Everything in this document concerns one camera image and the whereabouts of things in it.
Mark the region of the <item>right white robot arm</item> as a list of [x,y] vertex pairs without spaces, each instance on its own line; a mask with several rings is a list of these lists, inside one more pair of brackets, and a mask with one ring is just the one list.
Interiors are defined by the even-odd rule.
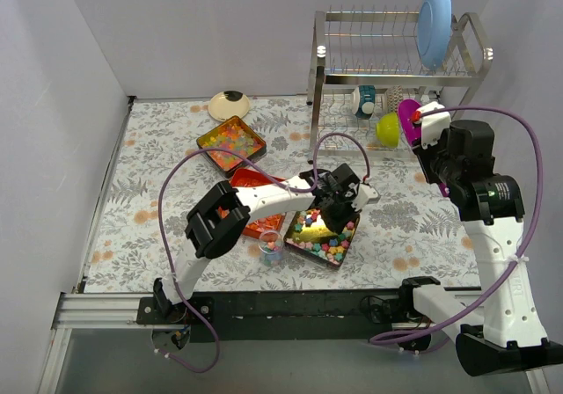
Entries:
[[484,313],[470,312],[444,327],[470,376],[508,373],[562,362],[562,345],[551,341],[530,290],[523,246],[520,188],[494,173],[494,132],[483,121],[425,117],[408,136],[428,183],[436,183],[457,207],[472,241]]

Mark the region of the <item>dark tin pastel star candies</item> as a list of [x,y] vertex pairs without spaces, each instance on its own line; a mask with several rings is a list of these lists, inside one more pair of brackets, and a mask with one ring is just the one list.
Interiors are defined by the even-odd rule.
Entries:
[[283,238],[287,248],[306,258],[338,269],[353,242],[360,217],[345,223],[340,232],[332,232],[319,209],[296,212]]

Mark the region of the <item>orange tin of lollipops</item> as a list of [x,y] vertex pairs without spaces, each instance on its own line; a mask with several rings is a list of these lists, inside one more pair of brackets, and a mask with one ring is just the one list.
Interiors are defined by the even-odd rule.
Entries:
[[[230,183],[233,187],[256,187],[270,185],[271,181],[257,171],[240,168],[234,172]],[[280,230],[284,220],[284,214],[270,215],[261,218],[258,221],[248,223],[243,234],[258,239],[266,230]]]

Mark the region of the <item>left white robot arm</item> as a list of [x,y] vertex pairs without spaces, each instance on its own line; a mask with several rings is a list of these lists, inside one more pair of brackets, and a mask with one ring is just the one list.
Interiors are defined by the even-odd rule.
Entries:
[[303,171],[263,186],[234,187],[227,180],[215,184],[186,216],[183,250],[172,260],[173,269],[155,281],[158,315],[170,324],[186,316],[186,300],[206,267],[235,246],[248,223],[316,208],[325,226],[339,233],[363,207],[378,200],[378,192],[347,164],[334,171]]

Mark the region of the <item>clear glass jar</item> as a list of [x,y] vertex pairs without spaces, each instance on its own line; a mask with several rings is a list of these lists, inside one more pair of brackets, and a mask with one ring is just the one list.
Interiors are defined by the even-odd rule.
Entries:
[[259,237],[260,261],[265,266],[278,266],[283,259],[284,242],[276,230],[266,230]]

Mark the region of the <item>purple plastic scoop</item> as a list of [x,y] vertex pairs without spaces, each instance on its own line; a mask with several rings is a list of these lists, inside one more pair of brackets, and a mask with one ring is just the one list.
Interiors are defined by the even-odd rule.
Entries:
[[410,146],[413,154],[417,157],[426,181],[429,184],[437,184],[441,194],[444,197],[449,196],[449,189],[440,180],[435,171],[435,166],[439,159],[444,156],[445,142],[439,142],[427,149],[423,149],[420,145],[420,125],[413,123],[412,117],[414,112],[421,104],[414,99],[405,99],[398,105],[398,120],[406,141]]

